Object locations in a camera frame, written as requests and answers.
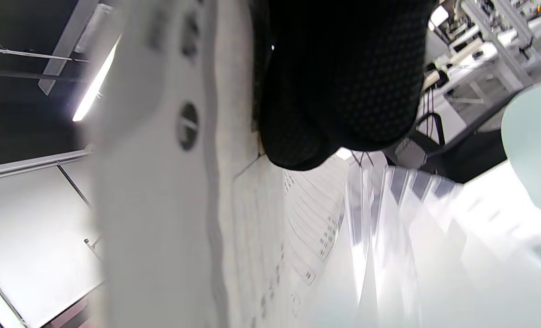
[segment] white desk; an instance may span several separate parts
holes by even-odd
[[[510,92],[523,87],[522,83],[515,77],[511,70],[499,59],[497,49],[493,44],[481,44],[479,50],[483,51],[481,57],[474,59],[472,55],[466,56],[460,62],[448,69],[447,74],[449,76],[449,82],[433,92],[434,111],[438,113],[443,120],[443,130],[445,141],[447,142],[451,141],[451,139],[467,126],[464,120],[449,103],[447,92],[459,85],[468,83],[477,93],[479,98],[482,99],[483,102],[489,104],[491,100],[483,93],[479,86],[477,86],[477,83],[475,83],[475,79],[489,73],[493,73]],[[424,95],[420,102],[419,117],[426,112],[425,109],[427,104],[427,96]],[[418,130],[422,133],[426,133],[426,125],[420,125]],[[431,137],[438,142],[436,128],[434,127]]]
[[[458,197],[463,204],[483,199],[478,220],[492,231],[529,246],[541,245],[541,210],[531,201],[509,160],[466,183]]]

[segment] plastic sheet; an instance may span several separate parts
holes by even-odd
[[[362,251],[353,326],[541,327],[541,244],[506,224],[518,202],[415,170],[351,168],[345,216]]]

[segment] paper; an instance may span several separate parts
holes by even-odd
[[[233,245],[243,327],[296,327],[341,225],[347,164],[330,158],[308,172],[258,158],[234,182]]]
[[[307,172],[285,171],[286,239],[289,259],[289,324],[299,326],[341,228],[348,164],[331,157]]]

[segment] black chair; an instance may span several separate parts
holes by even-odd
[[[437,113],[427,113],[416,121],[414,130],[395,146],[383,152],[389,164],[438,174],[458,183],[465,183],[506,160],[501,129],[477,130],[510,103],[520,91],[496,102],[489,110],[468,125],[454,139],[445,143],[443,120]],[[438,143],[417,128],[432,119]]]

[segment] metal frame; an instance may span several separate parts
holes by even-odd
[[[15,174],[21,174],[33,170],[39,170],[42,168],[48,168],[50,166],[57,166],[58,163],[67,163],[73,160],[77,160],[84,156],[91,154],[88,150],[68,152],[60,155],[52,155],[35,159],[22,160],[20,162],[13,162],[9,164],[0,164],[0,178],[11,176]]]
[[[489,25],[489,17],[479,8],[474,0],[465,0],[461,2],[461,8],[471,18],[472,21],[479,27],[479,31],[483,33],[483,36],[493,43],[497,48],[498,55],[502,58],[505,65],[515,74],[518,80],[522,83],[523,87],[528,87],[533,84],[533,80],[527,74],[527,72],[520,66],[516,58],[501,44],[497,39],[497,36],[491,31]]]
[[[98,239],[94,241],[94,243],[90,243],[90,240],[88,238],[84,239],[84,243],[89,247],[90,251],[93,252],[94,256],[96,256],[98,260],[102,260],[102,259],[100,258],[100,255],[98,255],[96,251],[96,245],[98,245],[98,242],[101,239],[102,239],[102,236],[98,237]]]
[[[1,289],[0,287],[0,297],[3,299],[3,301],[5,301],[5,303],[7,304],[7,306],[13,311],[15,317],[17,318],[17,320],[19,320],[19,322],[21,322],[21,324],[25,327],[25,328],[29,328],[29,325],[27,324],[27,321],[25,321],[25,319],[21,316],[21,314],[19,313],[19,311],[17,311],[17,309],[13,306],[13,304],[11,303],[11,301],[9,300],[9,297],[7,297],[7,295],[5,294],[5,292]]]

